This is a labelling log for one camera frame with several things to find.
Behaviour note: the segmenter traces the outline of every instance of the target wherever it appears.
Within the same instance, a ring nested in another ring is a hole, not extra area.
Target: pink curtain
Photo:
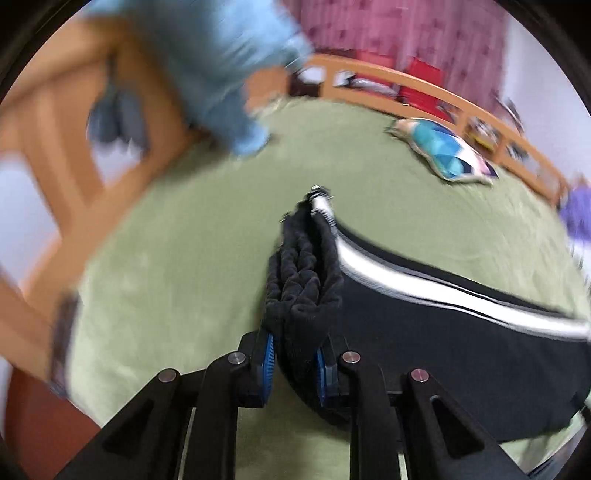
[[[507,13],[494,0],[284,0],[316,48],[410,57],[442,69],[444,87],[489,111],[502,79]]]

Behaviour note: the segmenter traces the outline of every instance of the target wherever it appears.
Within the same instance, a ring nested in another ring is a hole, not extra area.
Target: metal screw
[[[246,360],[246,355],[242,352],[232,352],[228,355],[228,361],[233,365],[240,365]]]
[[[359,360],[361,360],[361,355],[357,352],[348,351],[343,353],[343,362],[346,364],[356,364]]]
[[[429,380],[429,373],[422,368],[415,368],[412,372],[410,372],[410,376],[413,378],[415,382],[423,383]]]
[[[162,383],[172,382],[175,378],[177,378],[177,373],[172,368],[166,368],[158,374],[158,380]]]

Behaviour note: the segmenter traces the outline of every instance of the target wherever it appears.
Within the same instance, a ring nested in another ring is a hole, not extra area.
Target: white stripe
[[[340,236],[336,238],[336,245],[340,262],[345,270],[351,271],[357,277],[370,280],[380,288],[424,302],[443,303],[445,305],[439,306],[446,309],[470,309],[496,319],[495,323],[532,335],[572,340],[591,338],[591,329],[587,321],[561,319],[546,316],[542,312],[520,310],[517,306],[501,305],[471,295],[467,291],[392,270],[352,248]],[[463,311],[490,321],[486,317]]]
[[[482,299],[488,300],[488,301],[493,301],[495,303],[498,303],[499,305],[505,305],[506,307],[509,308],[520,308],[521,310],[524,311],[529,311],[532,313],[538,313],[540,311],[540,309],[533,309],[532,307],[523,307],[523,306],[516,306],[514,303],[510,303],[507,301],[503,301],[503,300],[499,300],[499,299],[495,299],[492,297],[488,297],[487,295],[484,295],[483,293],[477,292],[477,291],[473,291],[473,290],[469,290],[468,288],[464,288],[461,285],[456,285],[455,283],[449,282],[447,280],[443,280],[442,278],[437,278],[437,277],[432,277],[431,275],[427,275],[425,273],[422,272],[418,272],[415,270],[412,270],[410,268],[406,268],[406,267],[401,267],[400,265],[397,264],[393,264],[391,262],[386,262],[385,260],[382,260],[380,257],[377,257],[376,255],[370,254],[369,252],[363,250],[361,247],[357,247],[356,244],[350,240],[346,235],[341,234],[337,231],[338,235],[341,235],[341,238],[347,242],[351,248],[353,249],[357,249],[359,251],[359,253],[365,257],[368,257],[371,260],[374,260],[378,263],[384,264],[387,268],[389,268],[390,270],[396,270],[399,271],[400,273],[406,274],[406,275],[411,275],[413,277],[420,277],[423,278],[425,280],[428,281],[433,281],[433,282],[437,282],[437,283],[441,283],[443,285],[447,285],[448,287],[451,288],[455,288],[456,290],[462,290],[467,292],[470,295],[473,296],[477,296],[480,297]],[[561,318],[563,317],[563,315],[560,315],[558,313],[547,313],[546,316],[548,317],[553,317],[553,318]]]

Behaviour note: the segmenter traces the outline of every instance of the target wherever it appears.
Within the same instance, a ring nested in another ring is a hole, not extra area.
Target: white wall
[[[502,97],[515,103],[525,136],[569,179],[591,179],[591,116],[545,48],[511,18]]]
[[[0,265],[14,284],[24,280],[57,225],[18,153],[0,155]]]

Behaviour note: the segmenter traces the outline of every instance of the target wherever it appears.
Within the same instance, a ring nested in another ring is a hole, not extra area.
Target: floor
[[[15,370],[6,412],[6,443],[31,480],[51,480],[99,431],[45,384]]]

